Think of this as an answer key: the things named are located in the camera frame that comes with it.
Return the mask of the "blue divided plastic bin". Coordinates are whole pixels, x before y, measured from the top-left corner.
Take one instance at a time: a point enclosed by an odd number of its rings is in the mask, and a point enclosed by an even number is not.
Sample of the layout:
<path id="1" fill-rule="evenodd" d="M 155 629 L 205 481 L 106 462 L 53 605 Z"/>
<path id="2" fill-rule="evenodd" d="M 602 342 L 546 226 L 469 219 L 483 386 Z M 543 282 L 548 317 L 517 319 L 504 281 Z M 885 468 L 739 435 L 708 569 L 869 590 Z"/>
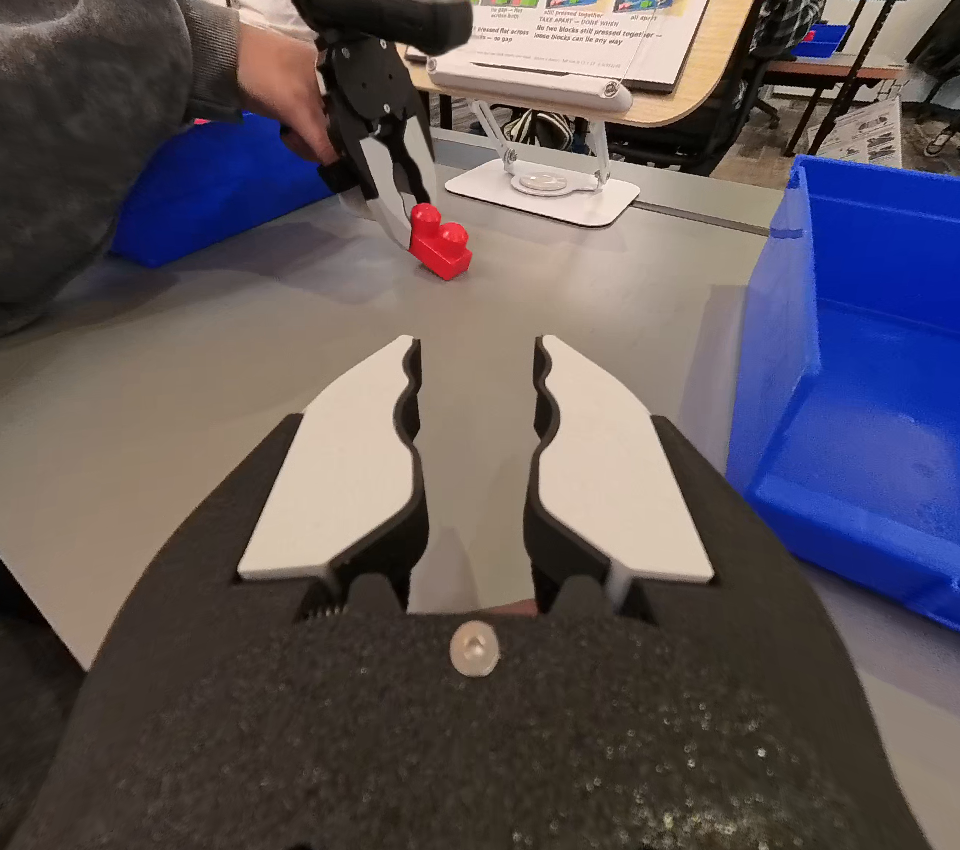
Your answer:
<path id="1" fill-rule="evenodd" d="M 157 268 L 331 196 L 278 122 L 196 122 L 164 144 L 128 194 L 110 253 Z"/>

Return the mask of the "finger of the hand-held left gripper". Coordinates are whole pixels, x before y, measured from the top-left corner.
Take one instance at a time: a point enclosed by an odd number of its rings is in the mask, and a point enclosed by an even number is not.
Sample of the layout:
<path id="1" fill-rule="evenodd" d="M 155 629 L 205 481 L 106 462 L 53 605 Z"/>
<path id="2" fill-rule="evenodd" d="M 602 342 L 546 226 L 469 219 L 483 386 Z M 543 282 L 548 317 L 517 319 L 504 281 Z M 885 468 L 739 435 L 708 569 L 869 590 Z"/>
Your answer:
<path id="1" fill-rule="evenodd" d="M 342 205 L 355 216 L 378 223 L 394 244 L 409 252 L 412 224 L 399 184 L 399 176 L 408 176 L 405 135 L 343 137 L 341 144 L 342 160 L 351 176 L 341 193 Z"/>
<path id="2" fill-rule="evenodd" d="M 435 158 L 429 130 L 417 115 L 384 114 L 378 127 L 378 196 L 386 209 L 433 204 L 437 192 Z"/>

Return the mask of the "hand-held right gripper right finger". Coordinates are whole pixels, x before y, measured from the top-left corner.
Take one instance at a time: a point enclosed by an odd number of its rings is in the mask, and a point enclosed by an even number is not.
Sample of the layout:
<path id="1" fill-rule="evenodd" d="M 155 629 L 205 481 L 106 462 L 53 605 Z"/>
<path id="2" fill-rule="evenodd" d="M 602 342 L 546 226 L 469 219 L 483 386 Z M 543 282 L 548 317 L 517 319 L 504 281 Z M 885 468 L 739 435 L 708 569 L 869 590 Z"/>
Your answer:
<path id="1" fill-rule="evenodd" d="M 690 614 L 715 593 L 707 546 L 654 417 L 553 334 L 534 341 L 523 542 L 546 615 L 574 580 L 628 617 Z"/>

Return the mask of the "grey desk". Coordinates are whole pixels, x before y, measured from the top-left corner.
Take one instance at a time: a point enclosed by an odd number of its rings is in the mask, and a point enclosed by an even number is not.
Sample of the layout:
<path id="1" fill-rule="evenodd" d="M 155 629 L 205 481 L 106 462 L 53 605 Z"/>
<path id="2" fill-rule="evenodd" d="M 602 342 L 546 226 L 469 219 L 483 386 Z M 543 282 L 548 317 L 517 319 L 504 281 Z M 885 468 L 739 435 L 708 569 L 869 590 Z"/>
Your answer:
<path id="1" fill-rule="evenodd" d="M 534 762 L 504 800 L 473 755 L 504 721 L 436 653 L 294 621 L 307 584 L 234 584 L 283 420 L 402 333 L 432 532 L 405 634 L 533 594 L 522 546 L 534 338 L 556 333 L 723 465 L 743 293 L 765 236 L 632 208 L 605 229 L 443 194 L 470 272 L 443 282 L 335 198 L 158 270 L 104 261 L 2 341 L 2 558 L 93 668 L 17 846 L 564 845 L 628 832 L 607 778 L 559 815 Z M 470 784 L 463 800 L 450 787 Z"/>

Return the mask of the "striped bag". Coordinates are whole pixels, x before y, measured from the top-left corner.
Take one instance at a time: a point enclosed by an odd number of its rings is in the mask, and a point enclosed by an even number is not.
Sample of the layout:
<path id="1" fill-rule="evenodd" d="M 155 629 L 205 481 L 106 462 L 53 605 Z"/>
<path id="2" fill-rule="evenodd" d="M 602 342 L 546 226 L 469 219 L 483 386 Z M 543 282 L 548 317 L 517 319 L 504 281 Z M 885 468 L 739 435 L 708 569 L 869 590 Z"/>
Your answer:
<path id="1" fill-rule="evenodd" d="M 514 108 L 502 133 L 513 144 L 569 151 L 574 144 L 575 121 L 555 112 Z"/>

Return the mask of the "red two-stud toy block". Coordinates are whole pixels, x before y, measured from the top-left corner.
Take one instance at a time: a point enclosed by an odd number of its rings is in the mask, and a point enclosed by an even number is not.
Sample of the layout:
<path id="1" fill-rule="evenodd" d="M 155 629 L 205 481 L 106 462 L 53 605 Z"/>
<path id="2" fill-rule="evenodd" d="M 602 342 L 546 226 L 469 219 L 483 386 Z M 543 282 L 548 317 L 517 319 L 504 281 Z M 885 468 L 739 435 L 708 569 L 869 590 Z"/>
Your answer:
<path id="1" fill-rule="evenodd" d="M 473 252 L 461 224 L 446 221 L 434 205 L 416 204 L 411 210 L 409 252 L 439 278 L 450 281 L 467 272 Z"/>

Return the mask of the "instruction board on white stand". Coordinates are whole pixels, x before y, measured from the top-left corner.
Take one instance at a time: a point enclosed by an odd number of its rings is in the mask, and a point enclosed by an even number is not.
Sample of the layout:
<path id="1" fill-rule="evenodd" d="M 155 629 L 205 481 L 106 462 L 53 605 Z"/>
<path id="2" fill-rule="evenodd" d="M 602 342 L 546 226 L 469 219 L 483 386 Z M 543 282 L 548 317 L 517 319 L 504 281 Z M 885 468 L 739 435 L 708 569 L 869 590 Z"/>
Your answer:
<path id="1" fill-rule="evenodd" d="M 708 0 L 702 22 L 682 67 L 675 88 L 669 93 L 634 90 L 630 106 L 627 87 L 612 97 L 604 96 L 596 78 L 582 78 L 583 89 L 565 91 L 546 87 L 546 74 L 519 74 L 491 78 L 471 76 L 460 83 L 438 84 L 434 72 L 422 61 L 405 59 L 414 88 L 432 94 L 465 100 L 502 102 L 517 107 L 565 113 L 588 120 L 611 121 L 640 127 L 672 124 L 700 106 L 712 93 L 735 54 L 741 33 L 752 33 L 754 12 L 762 0 Z"/>

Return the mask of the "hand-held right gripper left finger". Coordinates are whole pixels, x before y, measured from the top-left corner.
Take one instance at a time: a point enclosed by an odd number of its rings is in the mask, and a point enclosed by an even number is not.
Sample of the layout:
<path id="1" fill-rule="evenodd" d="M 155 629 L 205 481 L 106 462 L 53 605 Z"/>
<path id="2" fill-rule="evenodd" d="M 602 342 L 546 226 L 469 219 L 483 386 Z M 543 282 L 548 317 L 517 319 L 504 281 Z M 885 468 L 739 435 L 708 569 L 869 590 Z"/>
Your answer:
<path id="1" fill-rule="evenodd" d="M 403 609 L 426 552 L 422 343 L 399 336 L 304 410 L 237 565 L 245 582 L 319 580 L 338 603 L 380 575 Z"/>

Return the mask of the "person's left hand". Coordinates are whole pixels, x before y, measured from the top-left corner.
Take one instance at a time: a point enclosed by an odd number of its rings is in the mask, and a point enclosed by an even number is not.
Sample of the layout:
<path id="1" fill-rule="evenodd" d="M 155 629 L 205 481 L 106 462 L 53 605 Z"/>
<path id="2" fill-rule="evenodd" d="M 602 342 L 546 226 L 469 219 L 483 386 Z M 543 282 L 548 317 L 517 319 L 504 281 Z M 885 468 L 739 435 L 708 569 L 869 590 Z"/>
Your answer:
<path id="1" fill-rule="evenodd" d="M 276 121 L 283 143 L 304 160 L 331 166 L 339 154 L 330 139 L 315 47 L 241 24 L 237 79 L 247 110 Z"/>

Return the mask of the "wooden table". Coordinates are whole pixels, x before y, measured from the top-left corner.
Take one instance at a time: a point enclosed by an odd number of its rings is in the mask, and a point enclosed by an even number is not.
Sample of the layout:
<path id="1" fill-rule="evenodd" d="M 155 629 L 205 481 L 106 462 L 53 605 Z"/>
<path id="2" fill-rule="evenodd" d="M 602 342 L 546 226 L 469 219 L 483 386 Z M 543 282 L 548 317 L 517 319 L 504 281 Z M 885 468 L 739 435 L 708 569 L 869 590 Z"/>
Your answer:
<path id="1" fill-rule="evenodd" d="M 797 56 L 769 64 L 762 86 L 793 89 L 837 90 L 853 71 L 857 55 L 834 53 L 829 57 Z M 903 62 L 880 55 L 869 55 L 856 74 L 857 88 L 874 88 L 886 81 L 899 80 L 906 72 Z"/>

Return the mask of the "printed paper sheet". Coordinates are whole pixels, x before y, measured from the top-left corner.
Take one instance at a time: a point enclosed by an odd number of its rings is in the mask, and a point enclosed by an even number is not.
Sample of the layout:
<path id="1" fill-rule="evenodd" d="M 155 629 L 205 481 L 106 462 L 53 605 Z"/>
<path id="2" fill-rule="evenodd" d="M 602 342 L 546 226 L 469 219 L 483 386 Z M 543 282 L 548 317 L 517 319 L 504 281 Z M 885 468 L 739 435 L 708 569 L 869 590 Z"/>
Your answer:
<path id="1" fill-rule="evenodd" d="M 899 96 L 851 109 L 817 149 L 820 157 L 901 170 L 904 167 Z"/>

